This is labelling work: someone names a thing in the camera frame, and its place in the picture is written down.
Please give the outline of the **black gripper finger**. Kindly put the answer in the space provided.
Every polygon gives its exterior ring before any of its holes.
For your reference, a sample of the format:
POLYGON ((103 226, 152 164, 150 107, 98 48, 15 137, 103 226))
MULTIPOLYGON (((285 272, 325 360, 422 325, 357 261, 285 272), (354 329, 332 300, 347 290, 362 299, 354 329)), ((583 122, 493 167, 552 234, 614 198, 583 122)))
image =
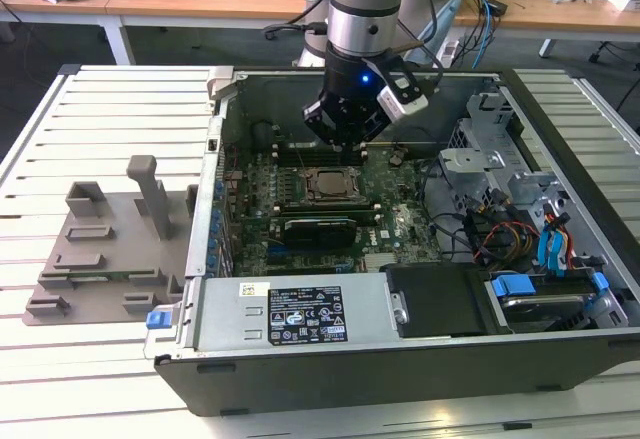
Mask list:
POLYGON ((349 148, 359 148, 361 143, 371 142, 390 123, 389 117, 379 108, 370 111, 359 111, 353 114, 347 121, 347 143, 349 148))
POLYGON ((324 121, 324 111, 320 100, 306 106, 303 111, 305 125, 326 145, 329 145, 336 152, 342 152, 344 145, 339 142, 335 128, 332 128, 324 121))

